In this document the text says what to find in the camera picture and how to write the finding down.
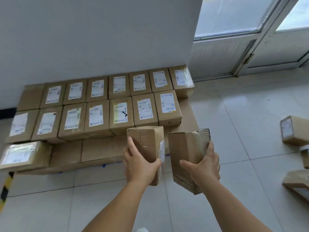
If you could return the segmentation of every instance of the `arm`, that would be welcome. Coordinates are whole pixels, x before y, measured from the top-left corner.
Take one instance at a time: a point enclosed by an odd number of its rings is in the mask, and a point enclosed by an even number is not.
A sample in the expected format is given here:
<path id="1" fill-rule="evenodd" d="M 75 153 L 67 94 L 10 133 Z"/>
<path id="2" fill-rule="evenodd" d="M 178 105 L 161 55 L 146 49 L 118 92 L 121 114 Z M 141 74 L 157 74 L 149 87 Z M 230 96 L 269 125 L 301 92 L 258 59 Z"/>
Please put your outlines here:
<path id="1" fill-rule="evenodd" d="M 161 160 L 148 163 L 131 137 L 125 149 L 126 186 L 86 226 L 83 232 L 131 232 L 141 197 L 161 166 Z"/>
<path id="2" fill-rule="evenodd" d="M 180 165 L 190 172 L 193 181 L 201 188 L 222 232 L 272 232 L 219 182 L 219 156 L 214 153 L 212 141 L 199 164 L 181 160 Z"/>

